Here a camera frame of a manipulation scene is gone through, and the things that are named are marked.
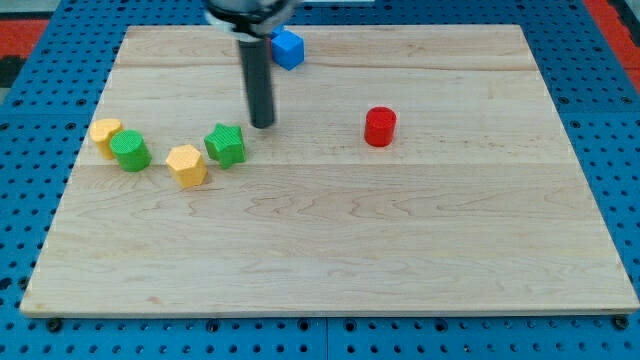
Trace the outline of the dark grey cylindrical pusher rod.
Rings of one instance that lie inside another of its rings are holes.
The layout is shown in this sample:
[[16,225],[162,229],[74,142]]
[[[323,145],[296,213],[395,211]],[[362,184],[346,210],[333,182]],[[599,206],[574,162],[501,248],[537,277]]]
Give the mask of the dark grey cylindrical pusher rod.
[[250,123],[254,128],[266,129],[275,123],[268,41],[239,41],[238,47]]

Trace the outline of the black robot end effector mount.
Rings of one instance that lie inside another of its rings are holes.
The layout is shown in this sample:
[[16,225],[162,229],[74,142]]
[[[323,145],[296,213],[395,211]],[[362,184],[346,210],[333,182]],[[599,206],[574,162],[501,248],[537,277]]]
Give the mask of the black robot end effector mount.
[[286,22],[299,0],[204,0],[207,22],[237,36],[266,36]]

